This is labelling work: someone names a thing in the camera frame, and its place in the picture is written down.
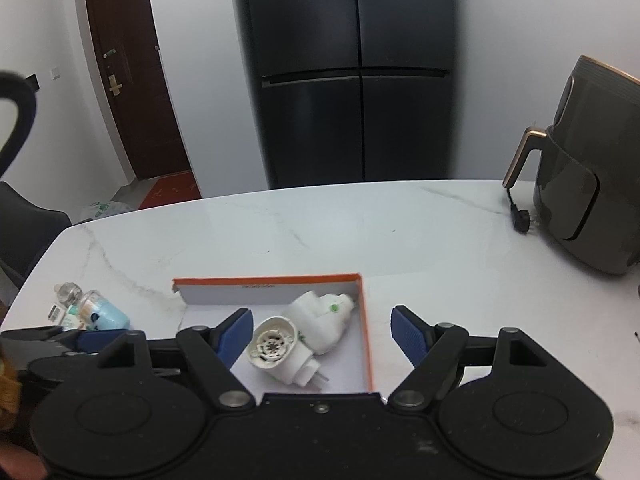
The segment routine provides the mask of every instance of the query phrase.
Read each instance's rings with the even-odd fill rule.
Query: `brown wooden door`
[[[189,170],[162,72],[151,2],[86,4],[102,82],[136,176]],[[116,84],[122,86],[110,91]]]

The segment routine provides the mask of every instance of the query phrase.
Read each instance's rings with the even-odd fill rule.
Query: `red door mat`
[[[202,198],[196,179],[191,171],[164,176],[154,184],[148,195],[140,204],[140,209],[148,209],[159,205],[176,204]]]

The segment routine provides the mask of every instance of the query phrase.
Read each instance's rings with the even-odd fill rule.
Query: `refrigerator door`
[[[364,76],[365,180],[447,178],[452,81]]]
[[[355,0],[249,0],[261,76],[358,66]]]
[[[454,0],[358,0],[362,65],[451,70]]]
[[[262,110],[275,187],[362,181],[357,76],[266,86]]]

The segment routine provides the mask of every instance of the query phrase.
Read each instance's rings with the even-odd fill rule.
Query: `white marble table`
[[[514,198],[531,207],[532,183]],[[46,323],[53,286],[98,288],[149,338],[175,334],[178,277],[359,272],[374,384],[410,371],[389,332],[405,304],[473,335],[518,326],[605,399],[616,423],[600,474],[640,478],[640,272],[586,269],[534,230],[513,231],[500,183],[424,181],[273,190],[164,206],[60,235],[3,329]]]

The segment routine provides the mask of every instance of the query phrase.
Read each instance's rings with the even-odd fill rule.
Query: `door lock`
[[[109,92],[113,92],[113,95],[115,96],[120,95],[120,89],[122,88],[122,85],[118,84],[115,74],[111,74],[109,76],[109,84],[111,85],[111,87],[109,88]]]

